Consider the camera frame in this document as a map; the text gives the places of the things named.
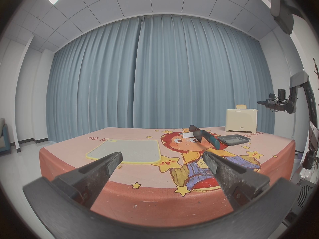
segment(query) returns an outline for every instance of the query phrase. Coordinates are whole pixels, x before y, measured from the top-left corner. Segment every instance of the white toaster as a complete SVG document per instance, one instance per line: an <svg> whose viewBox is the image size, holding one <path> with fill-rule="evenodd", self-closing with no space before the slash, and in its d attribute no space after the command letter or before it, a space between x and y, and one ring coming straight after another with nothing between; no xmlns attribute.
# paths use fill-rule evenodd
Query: white toaster
<svg viewBox="0 0 319 239"><path fill-rule="evenodd" d="M227 109L225 131L256 133L257 109Z"/></svg>

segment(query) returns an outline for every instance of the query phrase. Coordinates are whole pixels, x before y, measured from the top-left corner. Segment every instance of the blue curtain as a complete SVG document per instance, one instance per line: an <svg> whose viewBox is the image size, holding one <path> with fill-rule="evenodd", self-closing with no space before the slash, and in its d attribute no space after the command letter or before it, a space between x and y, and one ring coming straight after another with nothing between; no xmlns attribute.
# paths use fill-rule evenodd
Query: blue curtain
<svg viewBox="0 0 319 239"><path fill-rule="evenodd" d="M257 40L217 22L143 16L93 30L55 54L47 92L49 140L105 127L224 126L226 109L259 108L273 92Z"/></svg>

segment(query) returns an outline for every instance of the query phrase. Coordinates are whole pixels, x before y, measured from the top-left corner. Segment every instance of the white floor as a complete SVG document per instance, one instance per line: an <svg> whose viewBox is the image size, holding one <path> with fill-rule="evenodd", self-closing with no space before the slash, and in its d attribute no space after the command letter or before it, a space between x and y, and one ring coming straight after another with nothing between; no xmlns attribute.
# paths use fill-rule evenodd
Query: white floor
<svg viewBox="0 0 319 239"><path fill-rule="evenodd" d="M11 154L0 157L0 182L5 193L26 224L42 239L53 239L54 237L31 209L22 191L22 186L41 176L39 150L51 144L48 141L38 144L34 142L24 143L20 145L21 152L17 153L13 147ZM314 169L311 182L317 183L318 172L319 169ZM285 229L285 225L281 224L269 239L277 239Z"/></svg>

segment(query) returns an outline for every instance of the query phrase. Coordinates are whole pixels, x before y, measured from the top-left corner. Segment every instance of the teal knife handle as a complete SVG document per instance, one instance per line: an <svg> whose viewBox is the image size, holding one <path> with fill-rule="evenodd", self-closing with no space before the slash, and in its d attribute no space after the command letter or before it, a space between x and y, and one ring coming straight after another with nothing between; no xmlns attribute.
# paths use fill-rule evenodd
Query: teal knife handle
<svg viewBox="0 0 319 239"><path fill-rule="evenodd" d="M208 133L206 130L202 130L202 136L209 141L217 150L220 148L219 141L213 137L210 133Z"/></svg>

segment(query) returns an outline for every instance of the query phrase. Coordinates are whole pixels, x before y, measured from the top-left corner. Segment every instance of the pink tablecloth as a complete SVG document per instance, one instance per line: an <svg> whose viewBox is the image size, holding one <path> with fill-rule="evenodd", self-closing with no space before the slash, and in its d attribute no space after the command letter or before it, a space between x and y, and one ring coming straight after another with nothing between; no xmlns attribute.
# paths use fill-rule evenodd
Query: pink tablecloth
<svg viewBox="0 0 319 239"><path fill-rule="evenodd" d="M210 127L213 135L230 135L224 127ZM146 226L182 226L208 221L232 211L201 155L212 151L243 162L270 177L290 178L295 142L260 133L239 133L249 143L216 150L181 137L188 129L105 128L40 150L41 173L49 180L92 162L86 153L106 139L157 140L162 159L158 164L122 164L106 183L91 210L118 221Z"/></svg>

